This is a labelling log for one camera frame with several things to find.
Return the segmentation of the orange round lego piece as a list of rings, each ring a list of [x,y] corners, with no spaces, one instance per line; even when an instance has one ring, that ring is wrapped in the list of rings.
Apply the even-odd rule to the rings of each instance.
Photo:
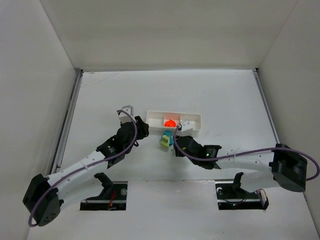
[[[175,128],[177,126],[177,123],[174,120],[169,119],[169,120],[164,122],[164,126],[166,128]]]

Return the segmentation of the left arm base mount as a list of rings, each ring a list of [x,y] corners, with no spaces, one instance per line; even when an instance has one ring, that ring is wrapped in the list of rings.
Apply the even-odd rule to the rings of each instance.
[[[127,208],[128,182],[111,181],[104,173],[97,173],[94,177],[101,182],[103,189],[99,195],[82,200],[79,210],[125,211]]]

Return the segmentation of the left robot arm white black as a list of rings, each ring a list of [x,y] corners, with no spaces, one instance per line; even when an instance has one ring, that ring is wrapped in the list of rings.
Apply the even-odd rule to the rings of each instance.
[[[22,200],[30,213],[29,226],[43,227],[74,202],[110,193],[113,182],[104,171],[122,161],[139,140],[148,136],[149,125],[140,116],[131,117],[79,162],[48,176],[34,176]]]

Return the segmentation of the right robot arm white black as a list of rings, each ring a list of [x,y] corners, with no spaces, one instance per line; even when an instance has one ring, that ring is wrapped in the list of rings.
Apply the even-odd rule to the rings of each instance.
[[[201,145],[192,136],[176,136],[173,141],[176,157],[187,157],[203,169],[240,169],[233,180],[235,191],[252,193],[273,187],[297,193],[306,190],[307,160],[286,145],[277,144],[266,154],[255,152],[250,156],[230,151],[220,159],[220,145]]]

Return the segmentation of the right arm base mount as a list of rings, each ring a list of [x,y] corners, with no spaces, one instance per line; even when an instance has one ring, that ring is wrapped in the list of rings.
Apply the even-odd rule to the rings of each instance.
[[[269,198],[264,189],[247,192],[240,188],[243,172],[237,173],[233,182],[216,181],[215,190],[219,210],[263,210],[269,207]]]

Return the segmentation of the white three-compartment tray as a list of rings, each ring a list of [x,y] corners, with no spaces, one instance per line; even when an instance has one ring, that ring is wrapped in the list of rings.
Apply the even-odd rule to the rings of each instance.
[[[164,126],[164,123],[169,119],[176,122],[176,127],[181,121],[189,120],[193,125],[192,134],[198,133],[202,128],[202,117],[200,114],[149,110],[146,114],[146,123],[149,125],[149,133],[152,135],[160,135],[165,131],[173,133],[176,127]]]

